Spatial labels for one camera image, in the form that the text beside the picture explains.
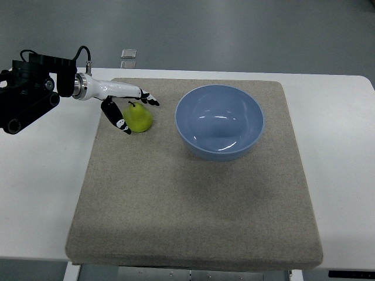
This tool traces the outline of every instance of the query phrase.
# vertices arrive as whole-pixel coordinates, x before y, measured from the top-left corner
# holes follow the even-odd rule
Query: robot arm
[[[76,60],[83,49],[88,55],[86,73],[77,74]],[[22,56],[24,52],[30,52],[28,62]],[[0,82],[7,82],[6,87],[0,88],[0,128],[7,133],[20,132],[57,106],[60,97],[102,100],[101,109],[110,122],[128,134],[131,130],[112,98],[136,98],[159,105],[150,93],[137,86],[93,79],[91,55],[85,46],[79,48],[73,60],[44,56],[32,50],[24,50],[20,55],[22,61],[14,60],[12,70],[3,70],[0,74]],[[57,74],[57,92],[53,92],[54,81],[49,73]]]

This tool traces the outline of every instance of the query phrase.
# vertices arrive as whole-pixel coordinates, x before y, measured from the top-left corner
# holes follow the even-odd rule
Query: white table
[[[375,92],[369,80],[104,68],[93,69],[93,77],[279,81],[322,240],[319,268],[375,269]],[[0,258],[68,260],[64,245],[100,114],[98,100],[62,98],[21,133],[0,132]]]

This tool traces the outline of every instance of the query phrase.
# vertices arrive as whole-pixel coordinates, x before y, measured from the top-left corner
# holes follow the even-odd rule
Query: beige mat
[[[74,263],[254,271],[322,262],[280,83],[220,81],[260,103],[265,130],[248,154],[218,163],[192,155],[174,123],[184,94],[217,81],[117,80],[149,91],[161,106],[147,105],[153,126],[130,136],[102,114],[66,244]]]

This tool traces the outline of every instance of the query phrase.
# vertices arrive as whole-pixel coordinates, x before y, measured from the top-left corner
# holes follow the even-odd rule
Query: pear
[[[138,102],[129,101],[130,105],[124,109],[122,115],[130,130],[136,133],[147,131],[152,125],[152,115]]]

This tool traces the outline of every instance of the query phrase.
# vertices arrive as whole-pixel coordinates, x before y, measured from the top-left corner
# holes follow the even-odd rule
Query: bowl
[[[179,101],[177,130],[196,156],[230,161],[246,154],[261,137],[264,114],[246,92],[228,85],[196,88]]]

